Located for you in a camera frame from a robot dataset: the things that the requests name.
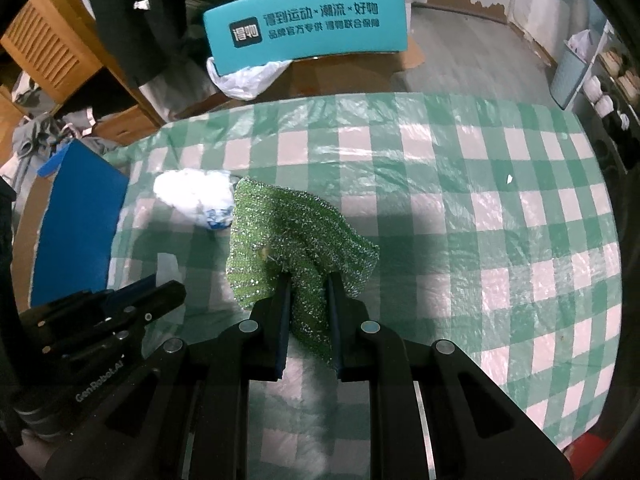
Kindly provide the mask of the teal printed box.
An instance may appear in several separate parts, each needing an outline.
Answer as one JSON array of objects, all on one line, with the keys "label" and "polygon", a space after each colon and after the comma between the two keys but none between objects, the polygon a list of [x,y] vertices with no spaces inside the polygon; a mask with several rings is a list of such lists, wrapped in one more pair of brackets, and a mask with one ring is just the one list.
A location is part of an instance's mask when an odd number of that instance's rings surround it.
[{"label": "teal printed box", "polygon": [[206,11],[218,74],[269,62],[408,48],[405,0],[235,0]]}]

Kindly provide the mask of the wooden louvered wardrobe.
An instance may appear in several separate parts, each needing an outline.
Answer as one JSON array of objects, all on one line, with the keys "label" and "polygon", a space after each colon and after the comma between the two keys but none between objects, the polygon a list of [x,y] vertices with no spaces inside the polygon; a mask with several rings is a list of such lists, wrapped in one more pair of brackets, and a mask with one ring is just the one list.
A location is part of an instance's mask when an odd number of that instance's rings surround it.
[{"label": "wooden louvered wardrobe", "polygon": [[24,0],[1,7],[1,160],[11,157],[11,134],[27,110],[11,98],[19,70],[53,101],[51,114],[79,110],[80,102],[111,110],[96,133],[130,144],[165,122],[143,94],[128,84],[80,0]]}]

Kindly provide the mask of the green checked tablecloth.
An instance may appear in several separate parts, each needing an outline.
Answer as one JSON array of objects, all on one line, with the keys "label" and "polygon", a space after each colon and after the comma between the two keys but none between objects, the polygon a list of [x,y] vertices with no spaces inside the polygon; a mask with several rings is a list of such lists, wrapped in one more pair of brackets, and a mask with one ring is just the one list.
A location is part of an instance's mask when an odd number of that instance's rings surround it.
[{"label": "green checked tablecloth", "polygon": [[582,126],[557,108],[423,93],[262,103],[174,122],[119,148],[129,188],[108,284],[177,257],[186,341],[242,318],[224,276],[224,232],[161,202],[186,168],[298,188],[337,207],[380,248],[361,294],[406,339],[452,340],[556,445],[598,419],[620,336],[615,221]]}]

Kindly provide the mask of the brown cardboard box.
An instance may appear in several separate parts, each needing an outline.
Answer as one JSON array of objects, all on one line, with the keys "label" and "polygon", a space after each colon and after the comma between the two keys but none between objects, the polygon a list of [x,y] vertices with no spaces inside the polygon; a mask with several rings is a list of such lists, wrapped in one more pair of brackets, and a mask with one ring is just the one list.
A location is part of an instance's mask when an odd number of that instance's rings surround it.
[{"label": "brown cardboard box", "polygon": [[412,37],[408,49],[397,53],[355,53],[294,61],[283,74],[248,104],[308,96],[390,92],[401,88],[399,74],[425,62]]}]

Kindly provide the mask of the white crumpled plastic bag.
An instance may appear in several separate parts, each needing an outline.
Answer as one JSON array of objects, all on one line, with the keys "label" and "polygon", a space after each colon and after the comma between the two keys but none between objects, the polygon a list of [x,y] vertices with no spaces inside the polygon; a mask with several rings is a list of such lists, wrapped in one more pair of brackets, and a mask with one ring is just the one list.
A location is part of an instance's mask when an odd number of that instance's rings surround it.
[{"label": "white crumpled plastic bag", "polygon": [[155,178],[153,193],[196,226],[219,231],[231,226],[238,182],[228,170],[167,170]]}]

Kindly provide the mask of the blue cardboard shoe box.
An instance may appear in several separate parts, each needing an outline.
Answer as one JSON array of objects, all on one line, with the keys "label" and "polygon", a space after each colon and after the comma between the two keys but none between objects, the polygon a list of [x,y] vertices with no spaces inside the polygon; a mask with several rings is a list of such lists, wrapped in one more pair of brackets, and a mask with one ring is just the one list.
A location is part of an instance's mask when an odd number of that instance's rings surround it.
[{"label": "blue cardboard shoe box", "polygon": [[80,141],[37,171],[13,243],[18,310],[106,289],[127,186],[121,171]]}]

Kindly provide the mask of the grey shoe rack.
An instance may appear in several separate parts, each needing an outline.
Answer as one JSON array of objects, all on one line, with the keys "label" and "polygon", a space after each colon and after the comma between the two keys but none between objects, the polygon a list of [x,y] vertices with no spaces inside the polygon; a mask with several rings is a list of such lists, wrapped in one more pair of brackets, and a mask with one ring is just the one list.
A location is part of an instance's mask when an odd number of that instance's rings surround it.
[{"label": "grey shoe rack", "polygon": [[610,22],[564,41],[550,94],[625,171],[639,166],[639,63]]}]

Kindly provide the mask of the white plastic bag under box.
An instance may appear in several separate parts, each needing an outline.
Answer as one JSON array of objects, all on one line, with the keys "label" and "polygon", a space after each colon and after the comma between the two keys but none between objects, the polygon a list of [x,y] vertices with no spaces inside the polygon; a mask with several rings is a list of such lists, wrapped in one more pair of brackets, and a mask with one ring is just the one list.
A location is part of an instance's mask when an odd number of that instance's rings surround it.
[{"label": "white plastic bag under box", "polygon": [[268,62],[265,65],[244,67],[234,73],[221,75],[211,56],[206,61],[206,70],[213,85],[222,94],[230,99],[248,102],[264,93],[291,64],[291,60]]}]

